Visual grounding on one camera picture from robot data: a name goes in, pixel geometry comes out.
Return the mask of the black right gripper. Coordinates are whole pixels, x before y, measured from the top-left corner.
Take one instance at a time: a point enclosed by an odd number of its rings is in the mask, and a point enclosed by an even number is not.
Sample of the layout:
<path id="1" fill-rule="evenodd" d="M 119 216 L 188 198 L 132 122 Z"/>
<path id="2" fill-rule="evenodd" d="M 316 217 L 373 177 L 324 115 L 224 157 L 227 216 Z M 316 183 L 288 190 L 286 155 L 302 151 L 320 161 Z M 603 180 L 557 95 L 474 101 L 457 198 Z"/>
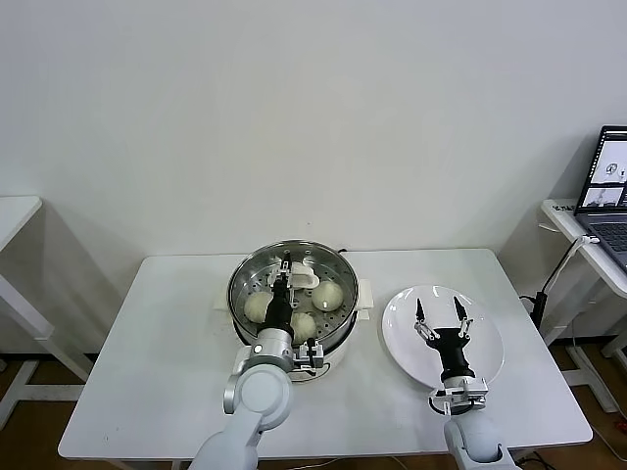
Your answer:
<path id="1" fill-rule="evenodd" d="M 447 327 L 433 330 L 426 322 L 425 312 L 420 301 L 416 299 L 414 330 L 429 347 L 439 356 L 443 371 L 441 381 L 455 377 L 475 377 L 475 372 L 469 367 L 463 349 L 470 342 L 469 330 L 474 319 L 469 317 L 458 297 L 454 297 L 455 310 L 459 320 L 459 328 Z"/>

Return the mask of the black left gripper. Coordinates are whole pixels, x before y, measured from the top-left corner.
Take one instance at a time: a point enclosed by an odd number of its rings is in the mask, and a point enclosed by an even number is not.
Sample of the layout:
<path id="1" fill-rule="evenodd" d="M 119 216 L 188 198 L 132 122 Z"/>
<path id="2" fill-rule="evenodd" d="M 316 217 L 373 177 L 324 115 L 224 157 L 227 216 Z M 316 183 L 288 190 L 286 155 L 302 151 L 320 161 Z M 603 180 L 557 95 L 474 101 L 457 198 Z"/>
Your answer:
<path id="1" fill-rule="evenodd" d="M 265 314 L 264 328 L 280 329 L 288 334 L 293 333 L 291 318 L 293 308 L 299 300 L 296 297 L 298 289 L 292 285 L 292 256 L 289 249 L 283 249 L 272 258 L 267 285 L 272 287 L 272 299 Z"/>

